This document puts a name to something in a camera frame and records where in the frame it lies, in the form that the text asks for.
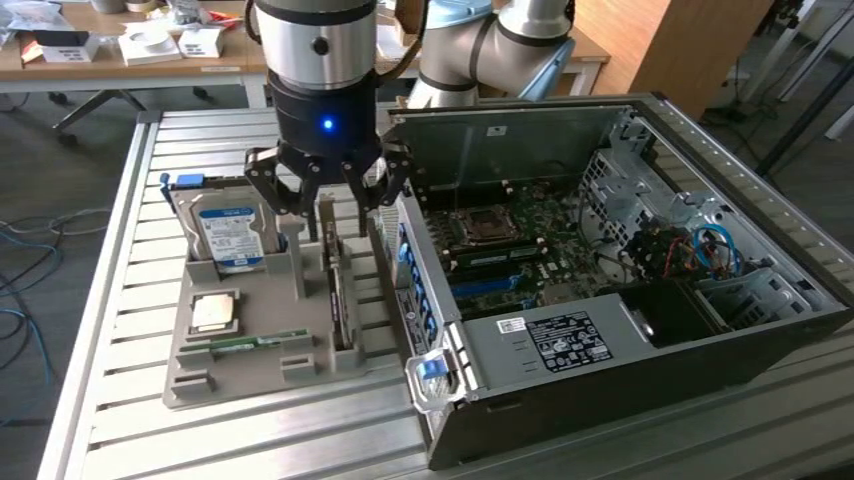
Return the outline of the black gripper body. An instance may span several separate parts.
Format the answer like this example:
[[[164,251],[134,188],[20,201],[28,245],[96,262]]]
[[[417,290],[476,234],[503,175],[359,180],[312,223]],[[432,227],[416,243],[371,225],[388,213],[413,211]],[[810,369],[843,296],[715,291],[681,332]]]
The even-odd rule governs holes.
[[[278,124],[278,161],[294,173],[316,162],[323,173],[344,163],[363,173],[381,153],[376,134],[377,75],[332,90],[311,90],[268,75]]]

